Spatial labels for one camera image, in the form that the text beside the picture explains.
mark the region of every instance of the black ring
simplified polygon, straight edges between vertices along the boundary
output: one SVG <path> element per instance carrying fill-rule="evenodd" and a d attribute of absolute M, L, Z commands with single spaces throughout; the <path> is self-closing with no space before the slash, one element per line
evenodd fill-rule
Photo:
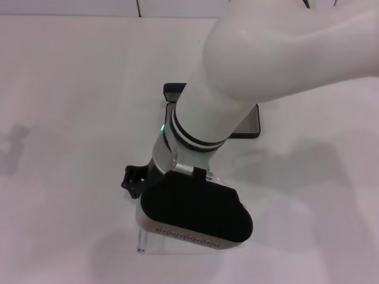
<path fill-rule="evenodd" d="M 165 142 L 166 147 L 168 148 L 168 150 L 171 152 L 171 148 L 170 148 L 170 145 L 168 144 L 168 140 L 167 140 L 167 137 L 166 137 L 166 128 L 163 129 L 163 141 Z"/>
<path fill-rule="evenodd" d="M 196 147 L 190 143 L 188 143 L 187 141 L 185 141 L 179 134 L 178 132 L 176 131 L 175 127 L 174 127 L 174 124 L 172 123 L 172 119 L 170 118 L 170 128 L 171 128 L 171 132 L 172 134 L 175 136 L 175 138 L 181 143 L 183 144 L 185 147 L 189 148 L 190 150 L 193 150 L 193 151 L 196 151 L 196 152 L 200 152 L 200 153 L 208 153 L 208 152 L 212 152 L 212 151 L 216 151 L 218 148 L 220 148 L 223 144 L 221 145 L 218 145 L 217 147 L 214 147 L 214 148 L 199 148 L 199 147 Z"/>
<path fill-rule="evenodd" d="M 196 144 L 199 144 L 199 145 L 202 145 L 202 146 L 217 146 L 220 143 L 222 143 L 222 144 L 225 143 L 225 141 L 227 140 L 227 138 L 226 138 L 226 139 L 224 139 L 222 141 L 219 141 L 219 142 L 205 142 L 205 141 L 201 141 L 199 139 L 196 139 L 195 137 L 192 137 L 191 135 L 189 135 L 183 129 L 183 127 L 180 125 L 180 123 L 178 121 L 178 118 L 176 117 L 176 106 L 175 106 L 174 110 L 172 111 L 172 113 L 173 113 L 173 117 L 174 117 L 174 120 L 175 120 L 175 124 L 178 127 L 180 133 L 183 134 L 187 139 L 191 140 L 193 143 L 196 143 Z"/>

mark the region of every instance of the white tabletop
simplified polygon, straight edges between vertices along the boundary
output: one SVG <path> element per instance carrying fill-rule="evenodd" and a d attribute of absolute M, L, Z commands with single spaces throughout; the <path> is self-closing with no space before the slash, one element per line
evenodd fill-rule
<path fill-rule="evenodd" d="M 1 283 L 377 283 L 379 79 L 261 104 L 261 136 L 219 150 L 255 225 L 243 248 L 137 253 L 124 167 L 151 158 L 163 84 L 213 24 L 0 17 Z"/>

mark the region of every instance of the white wall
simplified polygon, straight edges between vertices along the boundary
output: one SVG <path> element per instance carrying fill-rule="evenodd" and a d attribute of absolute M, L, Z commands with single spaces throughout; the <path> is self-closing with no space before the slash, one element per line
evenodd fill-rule
<path fill-rule="evenodd" d="M 217 18 L 229 0 L 139 0 L 143 17 Z"/>
<path fill-rule="evenodd" d="M 0 14 L 138 17 L 136 0 L 0 0 Z"/>
<path fill-rule="evenodd" d="M 335 0 L 311 1 L 317 9 L 325 9 L 333 7 Z M 358 0 L 338 0 L 338 5 L 351 1 Z M 143 17 L 218 18 L 227 9 L 228 2 L 229 0 L 139 0 Z M 139 15 L 137 0 L 0 0 L 0 14 Z"/>

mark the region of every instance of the white table surface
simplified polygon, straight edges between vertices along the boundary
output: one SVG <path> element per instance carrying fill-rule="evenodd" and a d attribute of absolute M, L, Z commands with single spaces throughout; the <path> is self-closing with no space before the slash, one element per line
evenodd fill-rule
<path fill-rule="evenodd" d="M 0 17 L 0 283 L 378 283 L 379 79 L 261 104 L 261 136 L 220 149 L 244 248 L 137 253 L 124 167 L 149 161 L 163 84 L 214 22 Z"/>

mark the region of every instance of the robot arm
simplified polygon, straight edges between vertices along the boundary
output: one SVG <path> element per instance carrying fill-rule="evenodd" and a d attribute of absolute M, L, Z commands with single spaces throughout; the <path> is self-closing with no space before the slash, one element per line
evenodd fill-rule
<path fill-rule="evenodd" d="M 379 76 L 379 1 L 307 9 L 299 0 L 233 0 L 176 106 L 207 142 L 228 138 L 255 103 Z"/>
<path fill-rule="evenodd" d="M 126 169 L 146 231 L 215 249 L 247 240 L 237 192 L 210 182 L 209 159 L 256 103 L 379 76 L 379 0 L 329 11 L 302 0 L 233 0 L 205 42 L 146 167 Z"/>

